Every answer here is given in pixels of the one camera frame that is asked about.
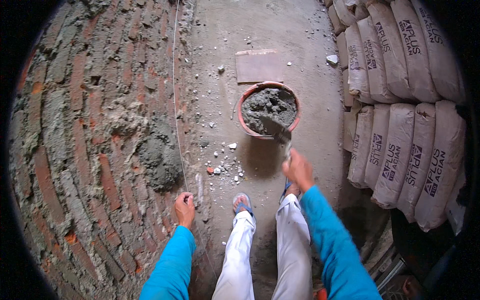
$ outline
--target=logo on cement bag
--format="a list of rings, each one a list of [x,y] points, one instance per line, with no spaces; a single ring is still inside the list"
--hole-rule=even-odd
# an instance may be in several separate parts
[[[442,39],[442,36],[440,35],[440,30],[438,29],[437,24],[435,24],[432,16],[430,16],[430,14],[426,10],[424,10],[423,7],[420,7],[419,11],[423,22],[425,23],[425,27],[427,28],[427,41],[429,43],[438,43],[443,45],[444,40]]]
[[[422,147],[412,144],[412,150],[410,152],[410,161],[408,163],[407,175],[405,181],[413,186],[415,180],[417,180],[418,168],[420,166]]]
[[[355,138],[353,138],[353,149],[352,149],[352,159],[353,160],[357,160],[359,142],[360,142],[360,136],[358,134],[355,134]]]
[[[415,35],[415,30],[413,30],[412,24],[410,24],[410,20],[403,20],[398,22],[398,24],[400,25],[403,39],[407,45],[408,55],[421,54],[418,38]]]
[[[388,52],[391,50],[390,44],[388,43],[387,36],[385,34],[382,24],[378,22],[375,24],[375,31],[377,32],[378,40],[380,41],[380,46],[382,46],[382,53]]]
[[[360,70],[357,45],[351,45],[348,48],[348,56],[350,58],[350,70]]]
[[[382,136],[374,133],[372,138],[372,150],[370,151],[369,161],[378,166],[380,163],[380,151],[382,149]]]
[[[437,193],[444,169],[444,161],[445,152],[440,149],[434,149],[427,180],[425,181],[425,187],[423,188],[431,197],[435,197],[435,194]]]
[[[365,52],[365,59],[367,61],[368,70],[373,70],[377,68],[377,62],[375,61],[375,56],[373,54],[372,42],[366,40],[363,42],[363,51]]]
[[[388,149],[385,158],[384,170],[382,176],[390,181],[393,181],[395,177],[395,171],[398,167],[398,161],[400,159],[400,150],[402,147],[395,146],[394,144],[388,144]]]

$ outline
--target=brick wall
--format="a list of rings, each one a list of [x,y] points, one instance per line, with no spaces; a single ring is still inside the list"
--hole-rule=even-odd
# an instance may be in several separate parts
[[[184,3],[175,43],[182,111],[192,18]],[[19,223],[62,299],[138,298],[177,221],[179,188],[153,191],[135,153],[152,115],[175,125],[176,4],[111,0],[101,11],[83,1],[59,7],[26,60],[12,115]],[[180,119],[182,144],[190,130]]]

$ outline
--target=trowel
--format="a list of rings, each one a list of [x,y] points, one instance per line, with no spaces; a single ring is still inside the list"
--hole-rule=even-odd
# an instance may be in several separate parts
[[[290,149],[292,148],[292,132],[283,124],[268,116],[260,116],[264,128],[280,144],[285,145],[285,159],[290,161]]]

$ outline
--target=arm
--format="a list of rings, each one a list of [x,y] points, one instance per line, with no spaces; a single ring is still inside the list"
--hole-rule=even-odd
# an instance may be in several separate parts
[[[312,165],[295,149],[291,149],[291,161],[284,162],[282,169],[304,194],[300,204],[307,215],[313,243],[324,263],[322,281],[328,298],[381,299],[360,262],[349,232],[315,186]]]
[[[188,299],[195,239],[190,232],[195,217],[193,195],[181,193],[175,201],[179,226],[168,241],[150,278],[145,282],[140,300]]]

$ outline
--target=foot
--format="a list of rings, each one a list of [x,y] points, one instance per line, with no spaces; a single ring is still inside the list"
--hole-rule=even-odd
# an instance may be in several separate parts
[[[244,195],[241,195],[237,198],[237,200],[233,204],[233,211],[234,212],[237,211],[237,207],[239,206],[240,202],[242,202],[243,205],[248,206],[247,197],[245,197]],[[243,212],[243,211],[246,211],[245,207],[241,207],[239,212]]]
[[[288,196],[290,194],[294,194],[295,197],[297,197],[297,198],[298,198],[298,196],[300,196],[300,188],[294,182],[292,182],[292,184],[288,187],[287,192],[285,193],[285,196]]]

